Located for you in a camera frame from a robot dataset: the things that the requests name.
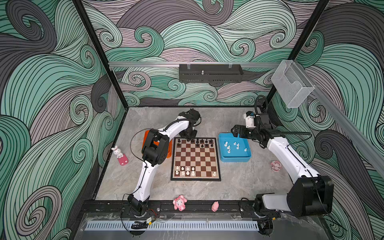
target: pink pig figurine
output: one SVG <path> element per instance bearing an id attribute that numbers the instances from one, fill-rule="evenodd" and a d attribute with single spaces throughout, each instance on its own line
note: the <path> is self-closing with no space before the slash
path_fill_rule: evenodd
<path id="1" fill-rule="evenodd" d="M 213 211 L 213 212 L 216 212 L 217 209 L 218 209 L 218 201 L 216 201 L 216 202 L 214 202 L 214 203 L 212 204 L 212 211 Z"/>
<path id="2" fill-rule="evenodd" d="M 179 209 L 179 211 L 183 211 L 185 209 L 185 203 L 187 202 L 187 199 L 184 198 L 183 195 L 178 196 L 173 200 L 174 208 Z"/>

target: blue plastic container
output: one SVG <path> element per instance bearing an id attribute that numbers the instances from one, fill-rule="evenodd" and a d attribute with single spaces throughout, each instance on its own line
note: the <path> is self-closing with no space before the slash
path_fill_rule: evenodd
<path id="1" fill-rule="evenodd" d="M 231 153 L 228 153 L 225 142 L 231 146 Z M 240 143 L 239 149 L 233 143 Z M 248 140 L 245 138 L 234 137 L 232 133 L 220 133 L 218 135 L 218 145 L 220 148 L 220 159 L 222 162 L 248 162 L 251 158 L 251 150 L 249 149 Z"/>

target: orange plastic container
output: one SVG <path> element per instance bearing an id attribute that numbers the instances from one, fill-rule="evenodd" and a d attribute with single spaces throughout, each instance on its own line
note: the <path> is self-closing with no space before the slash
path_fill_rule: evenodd
<path id="1" fill-rule="evenodd" d="M 148 133 L 149 133 L 149 130 L 147 130 L 144 134 L 143 147 L 144 147 L 145 140 L 147 139 Z M 153 141 L 153 143 L 156 145 L 159 145 L 159 142 Z M 172 140 L 169 142 L 167 158 L 171 156 L 172 156 Z"/>

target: wave pattern wallpaper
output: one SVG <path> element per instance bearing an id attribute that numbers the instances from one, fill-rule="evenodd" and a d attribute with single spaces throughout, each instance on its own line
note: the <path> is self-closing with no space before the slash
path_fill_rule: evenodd
<path id="1" fill-rule="evenodd" d="M 335 105 L 384 155 L 384 2 L 358 0 L 328 7 L 297 59 Z M 310 131 L 296 151 L 334 181 L 335 239 L 384 238 L 384 180 L 348 135 L 310 95 L 287 109 L 276 94 L 270 108 L 278 129 Z M 292 142 L 299 139 L 288 136 Z"/>
<path id="2" fill-rule="evenodd" d="M 2 239 L 68 239 L 124 108 L 71 0 L 0 1 Z"/>
<path id="3" fill-rule="evenodd" d="M 287 59 L 317 5 L 311 0 L 83 0 L 109 61 Z M 180 83 L 178 68 L 114 68 L 130 106 L 253 105 L 271 69 L 244 82 Z"/>

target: gray floor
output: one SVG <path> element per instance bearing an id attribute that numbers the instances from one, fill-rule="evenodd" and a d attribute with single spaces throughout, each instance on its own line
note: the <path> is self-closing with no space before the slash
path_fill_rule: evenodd
<path id="1" fill-rule="evenodd" d="M 112 155 L 107 166 L 96 200 L 121 200 L 125 193 L 133 192 L 142 167 L 142 162 L 132 156 L 129 142 L 132 136 L 144 128 L 161 128 L 173 121 L 180 112 L 189 108 L 130 108 L 120 132 L 117 145 L 129 158 L 125 166 L 119 165 Z M 243 114 L 253 108 L 195 108 L 202 117 L 196 127 L 197 137 L 218 137 L 221 132 L 230 132 L 236 124 L 245 124 Z M 136 135 L 132 150 L 141 155 L 144 131 Z M 277 158 L 268 150 L 249 140 L 252 158 L 248 162 L 221 162 L 221 182 L 171 181 L 172 157 L 158 168 L 151 188 L 152 200 L 173 200 L 183 194 L 188 200 L 238 200 L 254 199 L 259 193 L 287 193 L 292 181 L 283 168 L 271 170 L 271 161 Z"/>

